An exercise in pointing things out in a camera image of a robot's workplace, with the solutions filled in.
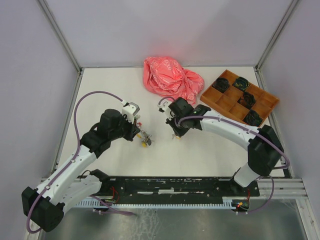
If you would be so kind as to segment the key with yellow tag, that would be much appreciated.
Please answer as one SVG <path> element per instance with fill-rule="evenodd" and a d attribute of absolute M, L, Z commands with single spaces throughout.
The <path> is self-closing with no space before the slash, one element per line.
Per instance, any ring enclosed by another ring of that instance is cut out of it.
<path fill-rule="evenodd" d="M 172 139 L 178 139 L 180 140 L 181 138 L 179 136 L 176 136 L 175 134 L 172 135 Z"/>

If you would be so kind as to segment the metal keyring with keys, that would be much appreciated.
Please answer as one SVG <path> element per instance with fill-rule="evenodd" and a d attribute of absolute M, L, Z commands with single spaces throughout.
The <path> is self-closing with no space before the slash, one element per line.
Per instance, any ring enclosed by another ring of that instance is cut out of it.
<path fill-rule="evenodd" d="M 152 143 L 154 142 L 151 138 L 152 135 L 148 134 L 143 128 L 142 128 L 142 123 L 141 122 L 137 122 L 136 126 L 139 128 L 140 132 L 136 135 L 138 138 L 141 139 L 141 145 L 144 148 L 147 148 L 149 146 L 152 145 Z"/>

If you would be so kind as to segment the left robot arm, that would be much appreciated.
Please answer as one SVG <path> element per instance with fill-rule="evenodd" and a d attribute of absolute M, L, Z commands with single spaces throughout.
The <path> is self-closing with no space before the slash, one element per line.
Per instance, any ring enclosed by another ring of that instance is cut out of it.
<path fill-rule="evenodd" d="M 111 183 L 108 175 L 95 170 L 82 182 L 76 178 L 104 151 L 112 141 L 125 139 L 133 141 L 140 129 L 136 125 L 140 108 L 133 103 L 123 106 L 121 111 L 107 109 L 98 123 L 85 133 L 76 151 L 50 177 L 32 189 L 27 187 L 21 194 L 23 212 L 27 217 L 26 227 L 35 234 L 30 222 L 41 230 L 50 232 L 62 221 L 64 215 L 85 198 L 98 193 L 106 195 Z"/>

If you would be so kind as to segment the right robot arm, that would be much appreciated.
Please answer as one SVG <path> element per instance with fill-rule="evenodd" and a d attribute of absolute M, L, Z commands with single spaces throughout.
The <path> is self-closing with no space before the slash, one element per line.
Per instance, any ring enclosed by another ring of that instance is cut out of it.
<path fill-rule="evenodd" d="M 166 123 L 181 138 L 190 129 L 217 134 L 247 151 L 247 163 L 236 171 L 229 183 L 236 196 L 260 177 L 268 177 L 285 157 L 284 149 L 274 129 L 269 125 L 251 126 L 227 118 L 212 108 L 199 104 L 193 107 L 184 98 L 174 101 L 166 98 L 158 102 L 159 111 L 165 113 Z"/>

